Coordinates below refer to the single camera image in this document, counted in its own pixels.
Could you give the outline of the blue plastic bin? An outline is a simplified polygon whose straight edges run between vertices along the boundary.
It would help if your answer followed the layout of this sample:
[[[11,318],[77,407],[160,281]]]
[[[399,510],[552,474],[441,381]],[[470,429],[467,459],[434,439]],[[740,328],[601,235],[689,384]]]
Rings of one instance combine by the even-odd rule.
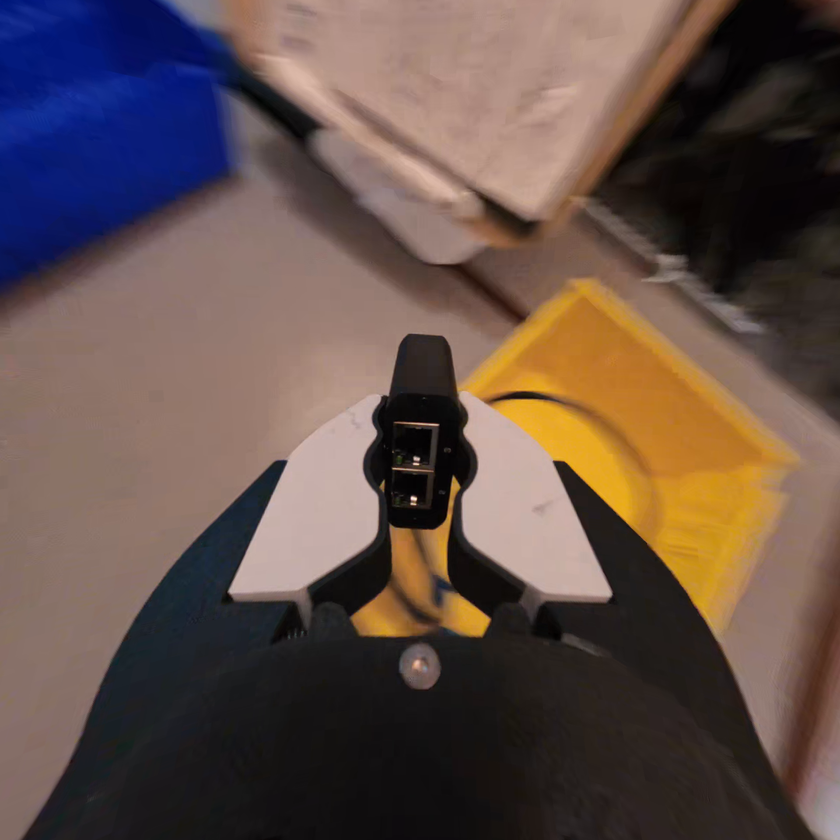
[[[167,2],[1,2],[2,292],[233,170],[215,56]]]

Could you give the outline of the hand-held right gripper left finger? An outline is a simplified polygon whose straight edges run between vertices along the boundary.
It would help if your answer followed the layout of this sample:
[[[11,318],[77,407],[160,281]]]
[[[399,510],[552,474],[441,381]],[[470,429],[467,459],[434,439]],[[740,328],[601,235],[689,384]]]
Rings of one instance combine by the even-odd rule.
[[[382,478],[380,395],[320,426],[287,459],[228,587],[236,603],[284,602],[300,617],[324,603],[352,616],[392,574]]]

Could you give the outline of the papers in plastic sleeve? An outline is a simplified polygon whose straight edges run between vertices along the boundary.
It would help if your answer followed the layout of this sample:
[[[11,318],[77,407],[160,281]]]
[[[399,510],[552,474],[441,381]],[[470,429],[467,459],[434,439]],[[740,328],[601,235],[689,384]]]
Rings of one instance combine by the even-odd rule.
[[[584,154],[582,164],[572,174],[570,188],[549,208],[546,218],[526,220],[484,196],[479,197],[483,206],[483,217],[473,223],[473,228],[486,239],[490,248],[519,247],[531,240],[552,235],[558,230],[572,215],[578,200],[585,199],[592,192],[608,166],[620,156],[648,114],[676,81],[678,74],[687,68],[689,60],[735,5],[735,2],[687,3],[686,11],[675,25],[672,34],[656,57],[648,61],[629,91],[620,98],[612,115],[607,118],[604,130],[594,141],[592,151]],[[235,46],[233,36],[232,40],[237,58],[244,61],[245,68],[252,71],[259,81],[265,82],[271,92],[280,95],[246,64]],[[294,102],[281,95],[280,97],[299,108]],[[332,129],[310,118],[318,124],[314,133],[320,129]]]

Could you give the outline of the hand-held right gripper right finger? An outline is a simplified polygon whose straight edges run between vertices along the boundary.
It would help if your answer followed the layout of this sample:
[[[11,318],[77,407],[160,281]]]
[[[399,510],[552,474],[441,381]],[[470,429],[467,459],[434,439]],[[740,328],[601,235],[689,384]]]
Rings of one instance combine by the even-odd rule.
[[[519,425],[469,392],[448,533],[448,579],[490,617],[518,604],[605,605],[604,571],[549,453]]]

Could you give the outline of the light grey desk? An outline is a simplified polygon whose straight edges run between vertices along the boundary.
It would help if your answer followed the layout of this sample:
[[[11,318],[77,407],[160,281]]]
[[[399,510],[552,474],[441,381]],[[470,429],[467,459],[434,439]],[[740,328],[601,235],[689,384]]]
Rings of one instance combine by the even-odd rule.
[[[2,299],[2,838],[21,838],[141,606],[274,460],[390,381],[466,377],[516,318],[416,262],[255,108],[238,169]]]

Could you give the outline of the white plastic board base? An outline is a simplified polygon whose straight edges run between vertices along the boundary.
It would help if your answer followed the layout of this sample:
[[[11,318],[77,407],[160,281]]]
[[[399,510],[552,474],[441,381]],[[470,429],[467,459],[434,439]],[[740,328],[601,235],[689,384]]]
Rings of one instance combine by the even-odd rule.
[[[382,156],[339,129],[318,130],[307,148],[367,214],[424,264],[461,265],[488,248],[473,228],[483,217],[477,195],[424,163],[392,148]]]

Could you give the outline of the silver metal rail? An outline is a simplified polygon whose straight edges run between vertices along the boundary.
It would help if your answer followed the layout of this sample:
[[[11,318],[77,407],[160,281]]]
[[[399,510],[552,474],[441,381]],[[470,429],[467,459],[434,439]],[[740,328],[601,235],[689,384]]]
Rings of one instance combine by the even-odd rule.
[[[761,323],[711,290],[690,271],[687,257],[661,252],[607,205],[595,199],[580,199],[577,207],[579,215],[645,268],[648,284],[676,291],[706,320],[741,341],[755,341],[766,335]]]

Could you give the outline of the laminated instruction sheet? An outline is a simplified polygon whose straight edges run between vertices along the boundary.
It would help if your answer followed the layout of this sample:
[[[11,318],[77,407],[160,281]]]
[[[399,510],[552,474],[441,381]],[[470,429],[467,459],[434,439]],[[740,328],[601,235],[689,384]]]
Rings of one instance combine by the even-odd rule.
[[[679,1],[224,2],[246,64],[456,217],[546,218]]]

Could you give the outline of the yellow plastic bin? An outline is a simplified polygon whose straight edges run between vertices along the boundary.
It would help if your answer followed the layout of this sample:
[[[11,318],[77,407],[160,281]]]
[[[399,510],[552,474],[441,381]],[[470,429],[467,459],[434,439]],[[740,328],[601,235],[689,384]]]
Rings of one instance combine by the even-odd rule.
[[[722,637],[798,454],[597,280],[573,280],[459,386],[572,469],[656,551]]]

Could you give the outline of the black network adapter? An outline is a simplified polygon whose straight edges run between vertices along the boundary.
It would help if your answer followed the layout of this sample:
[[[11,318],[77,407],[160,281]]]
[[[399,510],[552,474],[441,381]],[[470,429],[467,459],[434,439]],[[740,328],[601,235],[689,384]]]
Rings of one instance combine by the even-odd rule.
[[[405,336],[381,420],[389,522],[396,529],[436,530],[448,516],[462,428],[444,337]]]

